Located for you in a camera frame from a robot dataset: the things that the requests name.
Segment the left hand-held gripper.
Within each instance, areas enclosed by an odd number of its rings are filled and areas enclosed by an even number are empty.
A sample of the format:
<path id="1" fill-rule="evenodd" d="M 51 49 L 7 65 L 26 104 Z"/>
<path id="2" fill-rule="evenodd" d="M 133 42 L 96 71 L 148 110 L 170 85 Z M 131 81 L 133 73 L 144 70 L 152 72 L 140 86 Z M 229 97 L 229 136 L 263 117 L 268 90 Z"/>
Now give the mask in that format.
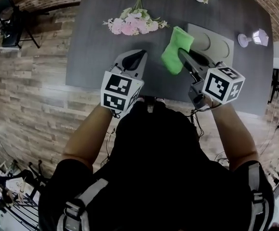
<path id="1" fill-rule="evenodd" d="M 101 86 L 101 105 L 115 112 L 127 112 L 141 88 L 147 52 L 127 51 L 120 54 L 108 71 Z"/>

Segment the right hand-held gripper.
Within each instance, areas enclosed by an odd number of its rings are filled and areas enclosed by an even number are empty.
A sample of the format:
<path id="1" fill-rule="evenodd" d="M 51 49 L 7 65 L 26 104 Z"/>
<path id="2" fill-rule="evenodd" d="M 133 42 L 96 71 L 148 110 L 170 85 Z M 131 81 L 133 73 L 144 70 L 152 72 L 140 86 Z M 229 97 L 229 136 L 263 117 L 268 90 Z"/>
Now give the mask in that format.
<path id="1" fill-rule="evenodd" d="M 198 51 L 178 50 L 178 57 L 195 82 L 191 84 L 189 97 L 196 109 L 205 106 L 207 96 L 220 104 L 226 104 L 238 98 L 245 77 L 224 62 L 213 61 Z"/>

